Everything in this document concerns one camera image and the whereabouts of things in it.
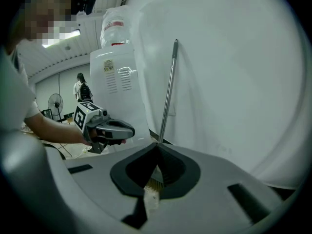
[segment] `ventilation slot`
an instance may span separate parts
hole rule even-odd
[[[124,68],[121,68],[118,72],[120,75],[121,88],[123,91],[132,89],[130,70],[131,69],[129,67],[124,67]]]
[[[117,84],[114,72],[106,75],[106,88],[109,94],[117,93]]]
[[[228,187],[246,215],[255,224],[264,219],[270,212],[242,185],[235,184]]]

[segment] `black backpack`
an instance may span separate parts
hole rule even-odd
[[[85,83],[83,83],[82,85],[81,85],[81,87],[80,87],[80,99],[82,100],[82,101],[84,101],[84,100],[86,100],[86,99],[91,99],[91,97],[90,97],[90,89],[89,89],[89,87],[85,84]]]

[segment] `metal pole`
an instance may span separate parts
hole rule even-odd
[[[178,48],[178,41],[176,39],[175,42],[174,42],[174,50],[173,50],[173,53],[172,53],[172,61],[171,61],[171,70],[170,70],[170,76],[169,76],[169,84],[168,84],[168,90],[167,90],[167,96],[166,96],[166,101],[165,101],[164,114],[162,116],[162,123],[161,123],[159,140],[158,140],[160,143],[163,142],[165,129],[166,129],[166,123],[167,123],[167,117],[168,117],[168,112],[169,112],[169,105],[170,105],[170,100],[171,100],[172,87],[173,87],[174,77],[175,77],[177,48]]]

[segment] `red label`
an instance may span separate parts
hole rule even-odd
[[[107,30],[108,28],[113,27],[113,26],[123,26],[123,22],[121,22],[121,21],[114,21],[114,22],[108,24],[108,25],[104,28],[104,30]]]

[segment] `man's arm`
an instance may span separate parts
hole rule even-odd
[[[55,122],[41,113],[26,118],[25,123],[38,137],[46,141],[90,145],[84,140],[81,131],[76,126]]]

